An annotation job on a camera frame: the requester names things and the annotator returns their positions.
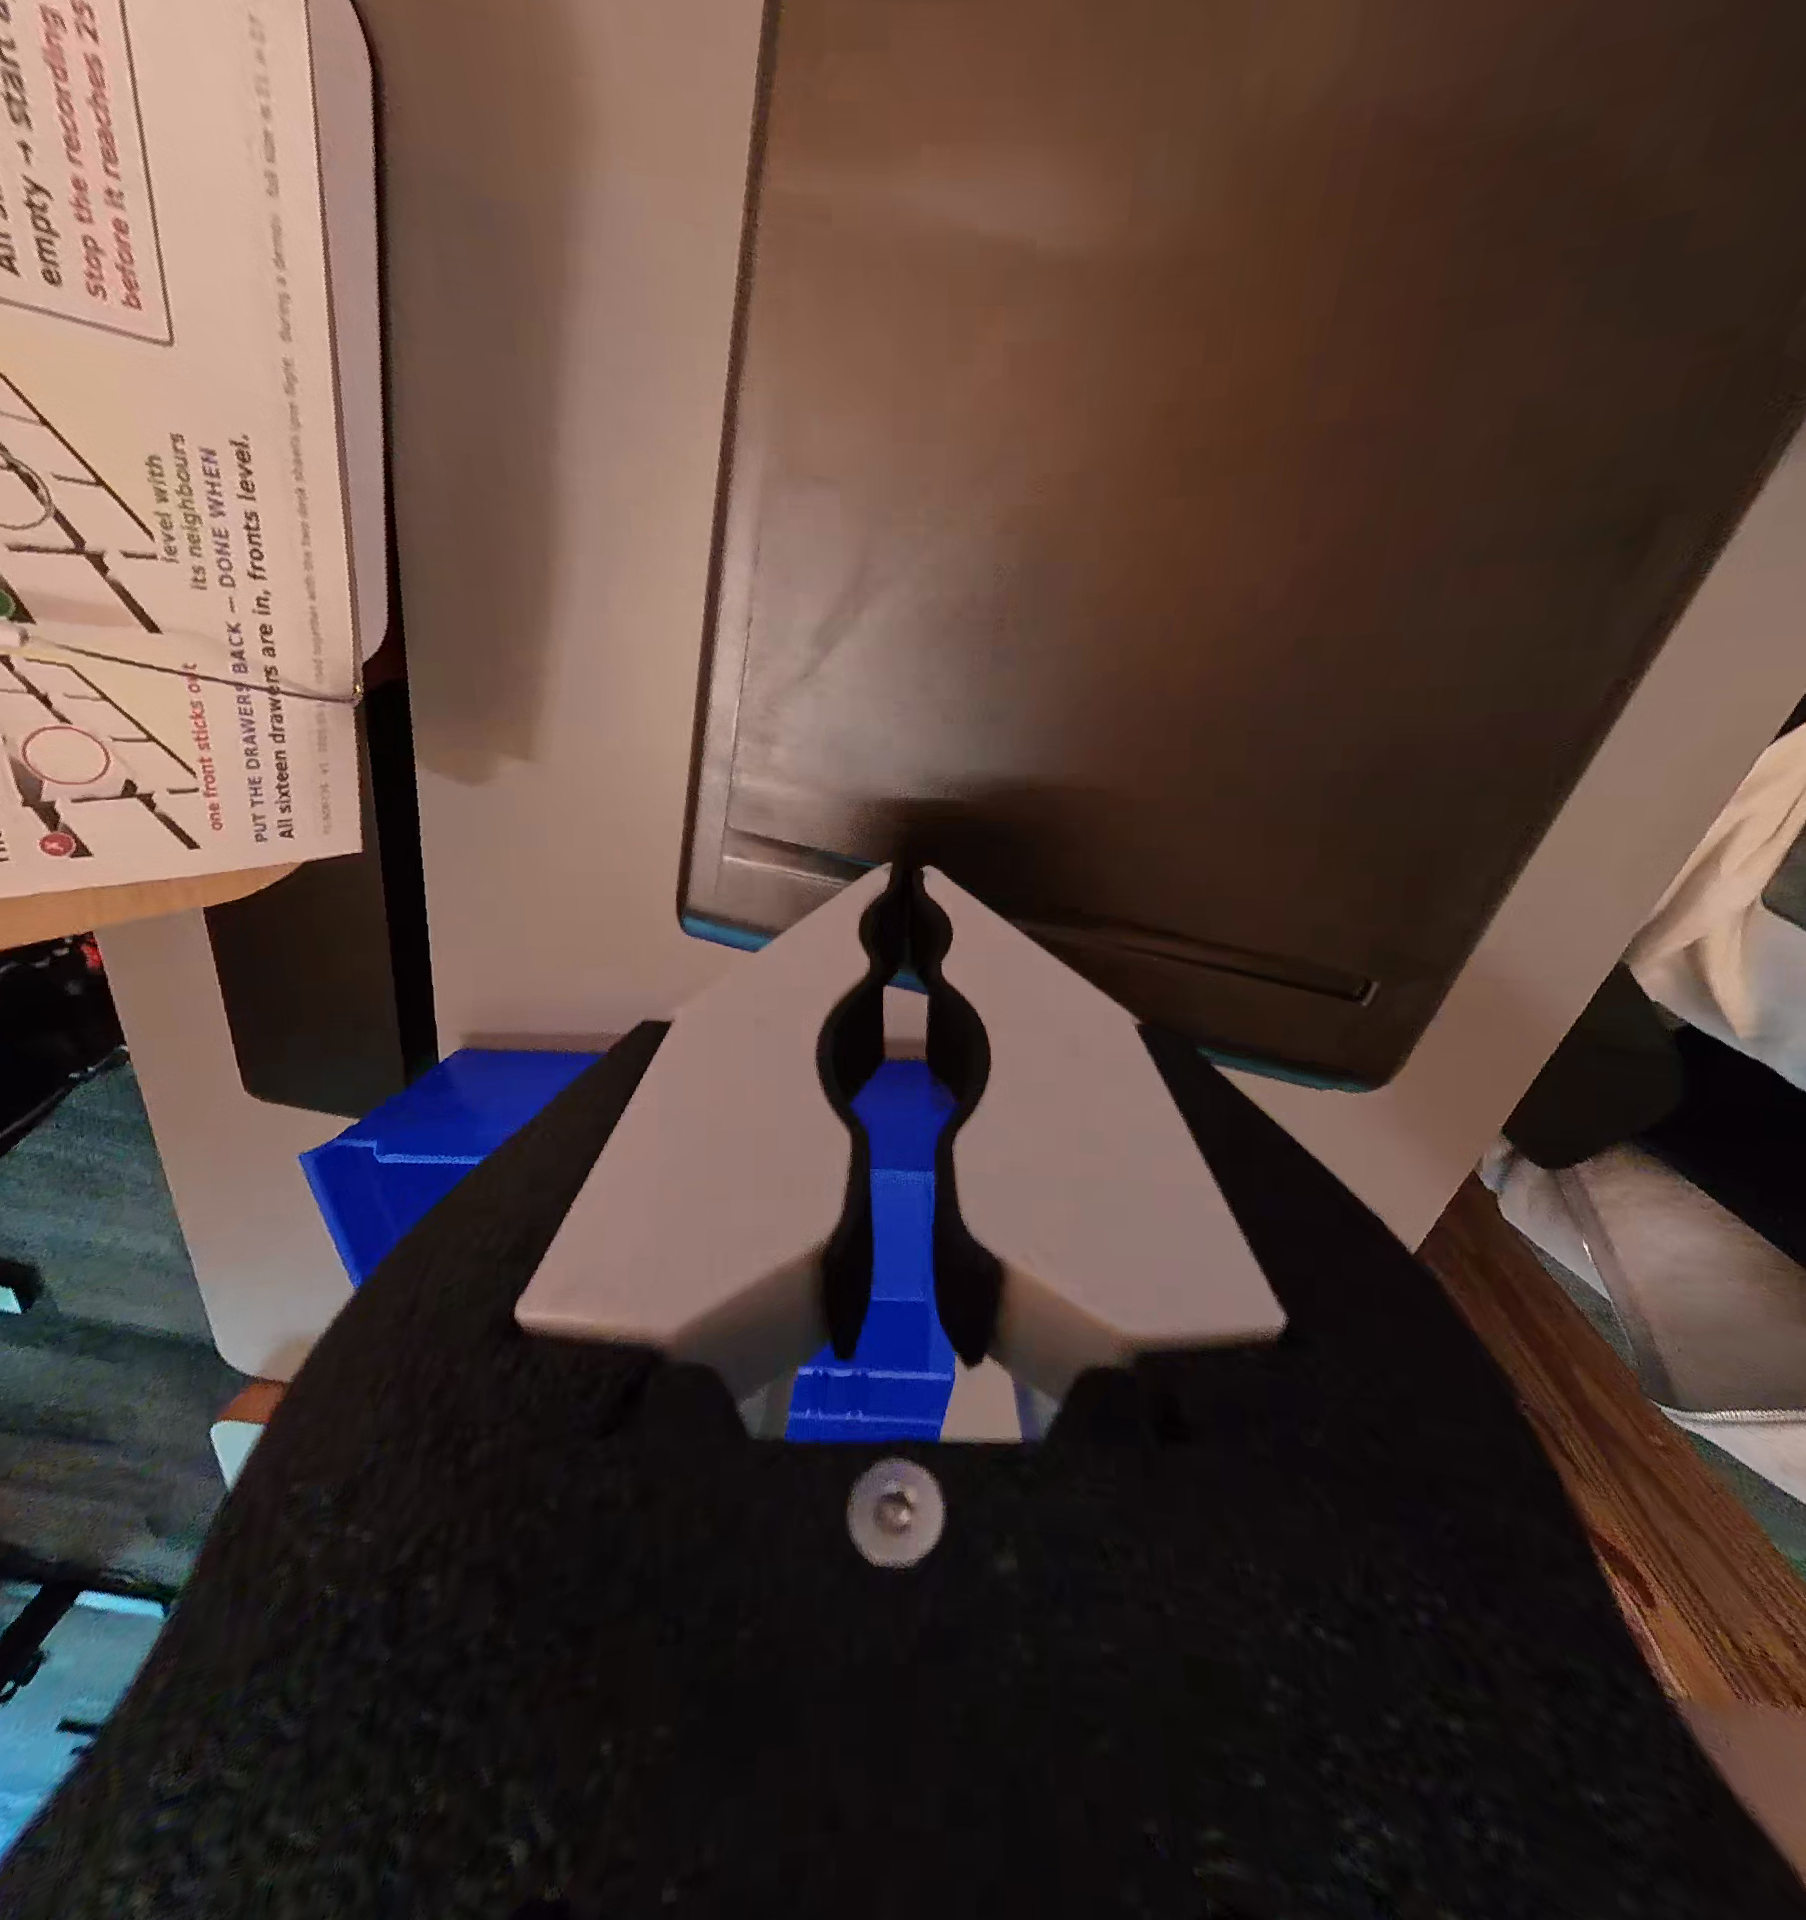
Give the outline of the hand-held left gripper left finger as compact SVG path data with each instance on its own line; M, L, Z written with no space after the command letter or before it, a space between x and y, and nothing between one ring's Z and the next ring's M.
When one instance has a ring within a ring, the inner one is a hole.
M515 1303L520 1330L712 1370L738 1402L825 1337L851 1129L824 1023L867 983L880 866L684 1002Z

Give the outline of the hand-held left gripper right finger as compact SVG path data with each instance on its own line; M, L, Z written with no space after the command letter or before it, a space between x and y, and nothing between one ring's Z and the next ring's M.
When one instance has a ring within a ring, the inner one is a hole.
M983 1355L1060 1405L1087 1371L1276 1340L1285 1310L1139 1023L933 867L935 986L986 1049L943 1145L955 1225L995 1263Z

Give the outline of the blue plastic bin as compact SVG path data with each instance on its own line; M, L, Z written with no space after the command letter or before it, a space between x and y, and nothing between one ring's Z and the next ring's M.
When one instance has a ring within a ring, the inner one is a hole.
M462 1049L302 1158L351 1283L562 1091L595 1054ZM869 1142L871 1296L852 1357L820 1347L794 1376L786 1438L935 1443L961 1379L932 1278L935 1140L951 1098L920 1062L885 1062L855 1098Z

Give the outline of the black drawer cabinet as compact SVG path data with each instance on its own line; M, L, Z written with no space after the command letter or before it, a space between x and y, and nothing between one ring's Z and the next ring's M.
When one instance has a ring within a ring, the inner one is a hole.
M1806 3L770 5L677 916L1384 1086L1806 419Z

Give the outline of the grey desk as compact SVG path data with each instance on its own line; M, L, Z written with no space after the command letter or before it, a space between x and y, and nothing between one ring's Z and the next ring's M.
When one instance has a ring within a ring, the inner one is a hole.
M758 5L362 5L388 501L449 1043L578 1044L741 957L686 938L692 751ZM1472 1177L1806 687L1806 420L1379 1092L1241 1091L1439 1278L1539 1417L1679 1697L1806 1708L1806 1585L1542 1307Z

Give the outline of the white zippered garment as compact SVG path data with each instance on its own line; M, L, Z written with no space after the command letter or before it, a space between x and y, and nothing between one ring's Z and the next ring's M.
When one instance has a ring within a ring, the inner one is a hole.
M1602 1298L1644 1395L1806 1504L1806 1270L1646 1151L1479 1177L1515 1231Z

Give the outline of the wooden backing board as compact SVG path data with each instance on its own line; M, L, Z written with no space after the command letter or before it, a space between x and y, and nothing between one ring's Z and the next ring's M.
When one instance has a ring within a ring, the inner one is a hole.
M187 909L206 909L255 894L294 873L298 863L243 867L151 883L112 883L0 900L0 951L99 935Z

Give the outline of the person's printed white t-shirt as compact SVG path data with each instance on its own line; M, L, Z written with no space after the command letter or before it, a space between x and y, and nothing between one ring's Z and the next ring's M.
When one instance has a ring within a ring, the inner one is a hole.
M1756 759L1625 962L1665 1011L1806 1092L1806 725Z

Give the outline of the white instruction poster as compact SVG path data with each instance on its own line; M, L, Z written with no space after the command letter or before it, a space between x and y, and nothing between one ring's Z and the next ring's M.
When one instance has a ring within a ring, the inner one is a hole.
M360 847L365 81L332 5L0 3L0 904Z

